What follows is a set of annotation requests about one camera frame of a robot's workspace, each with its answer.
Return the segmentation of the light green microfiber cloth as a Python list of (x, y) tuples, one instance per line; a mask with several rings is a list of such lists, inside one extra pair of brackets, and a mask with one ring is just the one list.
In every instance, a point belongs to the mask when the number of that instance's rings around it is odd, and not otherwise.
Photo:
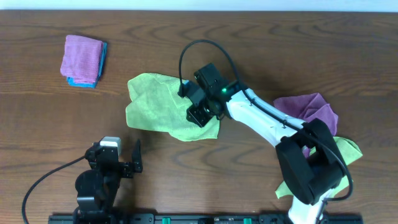
[(201, 128), (187, 120), (192, 102), (177, 92), (180, 80), (158, 73), (142, 73), (127, 82), (131, 102), (126, 106), (130, 128), (169, 133), (180, 141), (216, 139), (220, 121), (216, 118)]

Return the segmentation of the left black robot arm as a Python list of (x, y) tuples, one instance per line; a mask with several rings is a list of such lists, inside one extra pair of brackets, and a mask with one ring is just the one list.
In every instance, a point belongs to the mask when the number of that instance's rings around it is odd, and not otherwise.
[(90, 169), (76, 181), (78, 207), (73, 223), (119, 223), (121, 218), (113, 209), (121, 179), (131, 179), (143, 171), (141, 142), (137, 141), (130, 162), (119, 161), (121, 139), (105, 136), (86, 150), (84, 158)]

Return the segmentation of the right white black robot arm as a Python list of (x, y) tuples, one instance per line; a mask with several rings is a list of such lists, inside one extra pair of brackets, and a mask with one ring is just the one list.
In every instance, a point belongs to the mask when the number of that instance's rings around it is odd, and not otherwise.
[(188, 98), (187, 120), (204, 127), (212, 118), (239, 121), (275, 147), (284, 182), (294, 199), (287, 223), (353, 223), (354, 217), (324, 213), (343, 178), (353, 183), (328, 126), (320, 119), (306, 122), (261, 100), (241, 81), (223, 78), (210, 63), (180, 80), (178, 95)]

